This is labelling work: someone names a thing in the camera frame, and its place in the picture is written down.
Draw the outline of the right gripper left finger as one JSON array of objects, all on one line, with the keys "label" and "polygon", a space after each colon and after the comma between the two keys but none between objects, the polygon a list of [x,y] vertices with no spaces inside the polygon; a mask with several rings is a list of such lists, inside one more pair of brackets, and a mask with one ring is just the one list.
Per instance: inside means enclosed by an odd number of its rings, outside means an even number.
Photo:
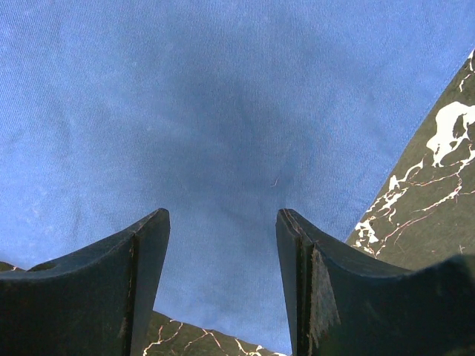
[{"label": "right gripper left finger", "polygon": [[161,208],[29,270],[1,264],[3,355],[141,355],[170,234]]}]

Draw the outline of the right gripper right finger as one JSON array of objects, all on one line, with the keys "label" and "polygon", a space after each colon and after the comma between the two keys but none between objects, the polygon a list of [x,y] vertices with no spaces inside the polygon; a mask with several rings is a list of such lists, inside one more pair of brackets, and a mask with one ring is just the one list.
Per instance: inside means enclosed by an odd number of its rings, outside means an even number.
[{"label": "right gripper right finger", "polygon": [[374,259],[292,209],[276,240],[294,355],[472,355],[474,257],[410,271]]}]

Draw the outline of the blue surgical drape cloth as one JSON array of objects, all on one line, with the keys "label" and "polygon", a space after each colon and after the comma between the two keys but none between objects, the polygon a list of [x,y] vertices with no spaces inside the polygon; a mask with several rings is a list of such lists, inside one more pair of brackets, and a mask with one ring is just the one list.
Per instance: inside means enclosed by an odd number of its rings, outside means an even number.
[{"label": "blue surgical drape cloth", "polygon": [[156,310],[289,353],[278,210],[347,239],[473,48],[472,1],[3,1],[1,259],[166,208]]}]

